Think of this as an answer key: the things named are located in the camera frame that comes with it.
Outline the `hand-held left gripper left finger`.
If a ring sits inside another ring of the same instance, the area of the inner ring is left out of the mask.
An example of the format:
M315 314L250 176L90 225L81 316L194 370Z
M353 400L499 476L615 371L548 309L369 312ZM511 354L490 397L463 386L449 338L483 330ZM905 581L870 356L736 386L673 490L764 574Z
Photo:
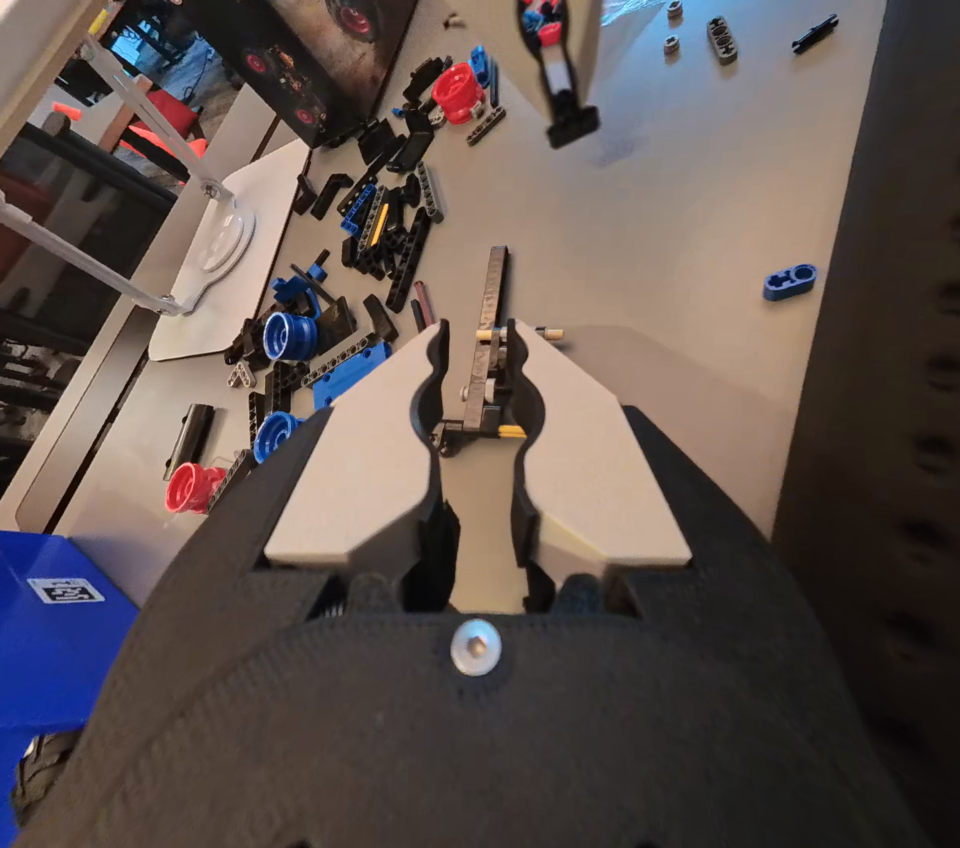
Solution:
M440 320L314 415L319 434L265 545L271 563L400 582L421 561L443 507L432 434L449 364Z

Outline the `dark grey beam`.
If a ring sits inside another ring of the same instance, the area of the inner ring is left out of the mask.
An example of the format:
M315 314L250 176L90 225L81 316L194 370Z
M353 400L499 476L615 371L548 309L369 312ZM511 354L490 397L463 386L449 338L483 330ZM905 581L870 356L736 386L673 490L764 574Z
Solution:
M380 217L384 198L386 195L386 187L384 185L378 185L375 189L375 192L371 198L371 202L366 214L366 221L362 234L359 238L358 249L361 253L368 250L372 239L374 237L375 231L378 228L378 218Z

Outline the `dark grey connector piece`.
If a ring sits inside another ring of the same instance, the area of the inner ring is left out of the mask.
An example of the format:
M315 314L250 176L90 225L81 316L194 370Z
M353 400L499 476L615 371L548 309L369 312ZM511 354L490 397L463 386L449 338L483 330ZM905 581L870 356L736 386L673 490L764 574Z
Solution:
M216 408L206 403L191 403L181 419L174 446L166 462L163 482L186 463L198 463L207 443Z

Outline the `black flat panel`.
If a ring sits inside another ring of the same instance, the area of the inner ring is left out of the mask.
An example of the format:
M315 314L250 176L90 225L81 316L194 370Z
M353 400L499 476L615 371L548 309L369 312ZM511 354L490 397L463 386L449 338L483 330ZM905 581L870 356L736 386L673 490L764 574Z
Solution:
M391 149L398 137L389 120L368 119L358 133L356 141L364 165L370 166L381 155Z

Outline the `blue wheel rim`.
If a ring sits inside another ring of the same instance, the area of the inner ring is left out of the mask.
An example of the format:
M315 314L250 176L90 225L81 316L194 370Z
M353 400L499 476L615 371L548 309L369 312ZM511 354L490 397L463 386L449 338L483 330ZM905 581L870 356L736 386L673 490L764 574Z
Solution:
M319 348L319 329L305 315L274 312L263 327L262 344L271 362L309 362Z
M305 419L287 411L270 412L258 426L251 443L256 464L261 465L270 458L304 422Z

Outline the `blue plastic bin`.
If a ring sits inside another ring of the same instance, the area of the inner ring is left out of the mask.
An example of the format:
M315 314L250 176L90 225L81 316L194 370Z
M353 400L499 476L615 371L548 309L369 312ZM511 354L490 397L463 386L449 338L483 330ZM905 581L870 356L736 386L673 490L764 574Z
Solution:
M90 718L138 608L71 540L1 532L1 830L16 834L10 794L34 737Z

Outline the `black beam assembly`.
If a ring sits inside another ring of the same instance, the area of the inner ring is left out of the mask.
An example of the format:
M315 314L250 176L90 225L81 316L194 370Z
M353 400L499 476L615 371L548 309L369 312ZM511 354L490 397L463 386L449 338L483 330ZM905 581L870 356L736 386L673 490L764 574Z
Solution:
M520 355L510 328L501 319L506 296L510 252L507 246L490 249L481 311L468 383L461 388L461 419L442 419L432 434L441 458L454 458L464 447L479 440L525 439L526 432L513 410L514 381L520 382L522 420L534 420L538 435L546 422L546 405L533 382L522 372Z

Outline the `thin black axle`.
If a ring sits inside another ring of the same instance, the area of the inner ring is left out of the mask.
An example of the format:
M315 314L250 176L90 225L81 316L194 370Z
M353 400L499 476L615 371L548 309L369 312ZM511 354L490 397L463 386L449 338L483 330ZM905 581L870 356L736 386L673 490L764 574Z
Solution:
M346 297L335 299L333 295L331 295L330 292L324 287L323 282L314 274L312 274L312 268L304 270L294 263L290 264L290 268L294 272L295 276L299 277L301 280L305 281L307 285L309 285L310 289L314 292L314 294L317 295L318 298L327 303L329 309L336 309L336 317L340 317L343 323L349 327L351 332L357 328L356 319Z

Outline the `blue frame beam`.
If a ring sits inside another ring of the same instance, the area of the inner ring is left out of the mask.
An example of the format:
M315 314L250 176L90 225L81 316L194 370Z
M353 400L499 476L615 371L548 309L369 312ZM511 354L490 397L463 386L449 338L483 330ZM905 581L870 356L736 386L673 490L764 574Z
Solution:
M354 239L359 239L362 234L377 189L378 187L375 183L366 184L356 193L356 197L352 199L342 218L340 223L341 229Z

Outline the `black perforated panel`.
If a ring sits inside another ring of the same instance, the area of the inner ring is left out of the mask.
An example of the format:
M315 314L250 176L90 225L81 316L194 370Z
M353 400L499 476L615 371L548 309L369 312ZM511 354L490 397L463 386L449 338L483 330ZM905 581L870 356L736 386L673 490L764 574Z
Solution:
M774 546L934 846L958 846L958 0L887 0Z

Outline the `black connector pin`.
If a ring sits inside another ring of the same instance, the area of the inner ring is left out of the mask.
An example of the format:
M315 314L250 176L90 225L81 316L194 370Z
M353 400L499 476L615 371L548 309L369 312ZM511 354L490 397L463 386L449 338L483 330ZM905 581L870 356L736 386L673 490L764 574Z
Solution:
M838 25L838 14L830 14L827 18L811 26L791 42L792 53L795 56L800 56L810 51L813 47L821 44L824 39L830 37Z

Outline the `adjacent grey table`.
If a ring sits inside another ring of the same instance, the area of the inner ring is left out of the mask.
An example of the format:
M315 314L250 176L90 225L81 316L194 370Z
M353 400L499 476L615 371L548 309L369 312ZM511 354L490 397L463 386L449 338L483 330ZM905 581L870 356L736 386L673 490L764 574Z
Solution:
M244 86L208 146L204 160L210 171L225 180L246 167L275 128L276 120L272 109L250 86ZM172 290L206 207L200 184L188 182L135 270L135 283L157 295ZM125 296L114 303L2 494L2 530L48 529L132 379L158 318Z

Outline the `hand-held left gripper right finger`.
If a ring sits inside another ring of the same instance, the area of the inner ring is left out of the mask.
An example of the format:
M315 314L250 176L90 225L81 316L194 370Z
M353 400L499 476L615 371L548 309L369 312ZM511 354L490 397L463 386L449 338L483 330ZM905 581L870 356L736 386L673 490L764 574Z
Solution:
M622 569L681 569L691 550L618 398L534 327L507 326L516 565L556 587Z

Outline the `small black connector block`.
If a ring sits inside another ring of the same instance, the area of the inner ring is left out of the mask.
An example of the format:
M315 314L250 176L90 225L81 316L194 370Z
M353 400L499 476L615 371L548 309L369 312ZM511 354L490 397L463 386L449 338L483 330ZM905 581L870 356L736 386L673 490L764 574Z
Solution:
M553 116L546 135L549 146L559 150L594 134L601 125L599 110L595 106L566 106Z

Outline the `red object under table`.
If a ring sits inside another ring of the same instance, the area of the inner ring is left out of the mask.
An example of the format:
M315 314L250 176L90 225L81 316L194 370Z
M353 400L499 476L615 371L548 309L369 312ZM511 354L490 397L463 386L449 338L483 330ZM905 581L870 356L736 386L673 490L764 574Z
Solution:
M169 123L174 134L184 140L197 158L206 155L209 143L202 135L197 111L161 88L148 93L148 103ZM88 108L54 101L51 112L66 116L78 134L108 152L114 152L120 146L141 153L138 143L133 142L136 139L167 154L174 154L164 136L154 131L153 126L136 115L130 106L120 104L112 96Z

